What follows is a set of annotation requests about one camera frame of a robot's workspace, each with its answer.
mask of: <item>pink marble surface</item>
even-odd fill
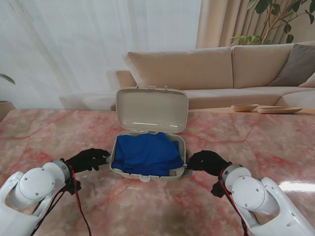
[[[0,185],[14,172],[68,159],[88,148],[112,150],[122,132],[114,112],[15,110],[0,123]],[[194,153],[210,149],[256,178],[270,177],[315,227],[315,117],[190,113],[180,133]],[[122,179],[102,166],[79,173],[83,211],[93,236],[242,236],[217,181],[194,172],[176,182]],[[74,196],[66,194],[38,236],[86,236]]]

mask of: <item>plastic box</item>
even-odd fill
[[[179,142],[179,152],[186,162],[186,145],[184,139],[177,135],[186,127],[188,116],[188,98],[182,91],[175,89],[125,88],[116,94],[116,110],[119,124],[129,131],[119,135],[133,135],[150,132],[164,132],[171,141]],[[110,169],[125,178],[150,180],[179,180],[184,167],[171,170],[171,176],[143,176],[124,173],[112,168],[115,159],[116,141],[111,154]]]

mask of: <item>backrest cushion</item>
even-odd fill
[[[231,48],[180,52],[129,52],[124,61],[140,87],[226,89],[233,87]]]
[[[297,87],[315,72],[315,46],[294,44],[280,74],[268,86]]]
[[[300,43],[315,45],[315,41]],[[280,73],[294,44],[232,47],[233,87],[267,86]]]
[[[313,75],[311,75],[306,82],[301,84],[299,87],[302,88],[315,88],[315,72]]]

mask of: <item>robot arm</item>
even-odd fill
[[[232,195],[232,205],[253,236],[315,236],[310,223],[271,179],[259,181],[248,169],[227,163],[212,151],[195,153],[187,168],[218,176],[219,182],[211,192],[217,197]],[[252,213],[278,215],[261,225]]]
[[[72,171],[99,169],[108,163],[109,153],[89,149],[64,161],[52,161],[25,174],[16,172],[0,188],[0,236],[30,236],[47,211],[55,193],[61,188],[71,191]],[[36,206],[32,214],[22,211]]]

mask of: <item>blue towel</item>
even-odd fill
[[[178,141],[171,142],[164,133],[117,137],[112,168],[130,174],[169,176],[169,170],[183,164]]]

